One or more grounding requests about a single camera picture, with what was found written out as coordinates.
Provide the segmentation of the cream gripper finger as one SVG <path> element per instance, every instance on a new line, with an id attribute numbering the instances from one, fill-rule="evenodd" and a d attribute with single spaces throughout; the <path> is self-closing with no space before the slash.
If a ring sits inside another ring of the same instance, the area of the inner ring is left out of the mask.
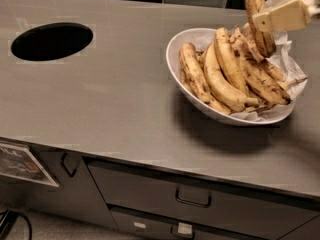
<path id="1" fill-rule="evenodd" d="M 310 5 L 311 0 L 291 0 L 254 14 L 252 20 L 261 32 L 301 30 L 311 22 Z"/>

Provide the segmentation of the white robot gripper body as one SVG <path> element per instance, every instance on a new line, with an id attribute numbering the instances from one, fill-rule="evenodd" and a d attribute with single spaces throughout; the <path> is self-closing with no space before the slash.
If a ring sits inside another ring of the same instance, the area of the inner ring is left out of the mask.
<path id="1" fill-rule="evenodd" d="M 320 0 L 308 0 L 308 10 L 311 16 L 320 14 Z"/>

